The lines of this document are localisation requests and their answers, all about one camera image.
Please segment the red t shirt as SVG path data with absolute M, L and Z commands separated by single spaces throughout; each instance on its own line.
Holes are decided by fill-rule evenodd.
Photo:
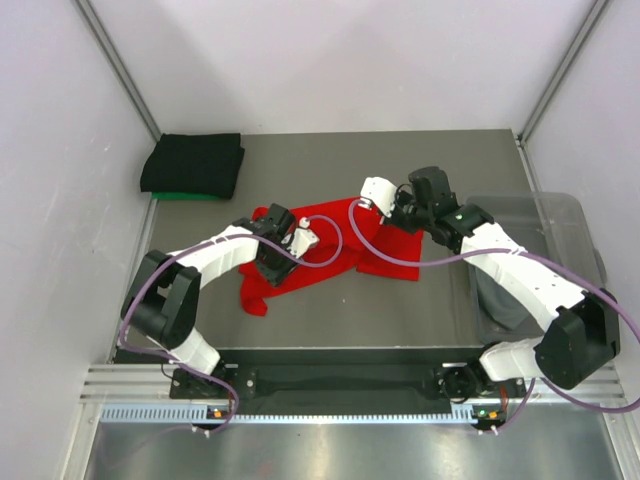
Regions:
M 337 249 L 339 238 L 343 239 L 341 253 L 323 268 L 297 267 L 279 287 L 271 286 L 255 265 L 240 266 L 238 272 L 243 276 L 240 303 L 246 313 L 264 316 L 268 311 L 268 298 L 306 288 L 352 269 L 362 274 L 395 280 L 419 280 L 419 269 L 389 263 L 362 245 L 348 219 L 348 207 L 352 201 L 351 198 L 345 198 L 292 210 L 296 218 L 307 217 L 311 220 L 311 229 L 320 239 L 319 244 L 303 256 L 304 260 L 320 263 L 330 259 Z M 394 226 L 381 224 L 379 214 L 361 207 L 355 209 L 355 220 L 366 240 L 380 252 L 398 260 L 421 260 L 421 232 L 410 234 Z

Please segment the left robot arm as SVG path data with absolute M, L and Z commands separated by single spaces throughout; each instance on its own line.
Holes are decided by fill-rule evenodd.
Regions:
M 171 358 L 194 370 L 192 384 L 205 396 L 226 387 L 221 357 L 195 327 L 200 291 L 244 264 L 278 286 L 297 267 L 296 260 L 319 243 L 310 220 L 271 205 L 255 220 L 241 218 L 220 234 L 172 253 L 148 252 L 141 261 L 122 305 L 128 325 Z

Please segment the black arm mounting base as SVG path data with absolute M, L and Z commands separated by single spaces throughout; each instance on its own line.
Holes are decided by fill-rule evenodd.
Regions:
M 478 347 L 228 348 L 215 377 L 240 414 L 448 413 L 453 400 L 523 397 L 521 380 L 490 384 Z

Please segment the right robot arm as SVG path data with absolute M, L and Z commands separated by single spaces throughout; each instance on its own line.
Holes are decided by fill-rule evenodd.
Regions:
M 386 223 L 409 233 L 426 231 L 463 256 L 523 307 L 541 331 L 488 346 L 466 372 L 474 393 L 490 395 L 503 381 L 518 377 L 544 377 L 570 390 L 618 356 L 620 321 L 612 296 L 602 289 L 589 291 L 528 258 L 494 216 L 474 203 L 458 203 L 440 168 L 418 169 L 408 180 L 408 190 L 378 181 L 361 193 Z

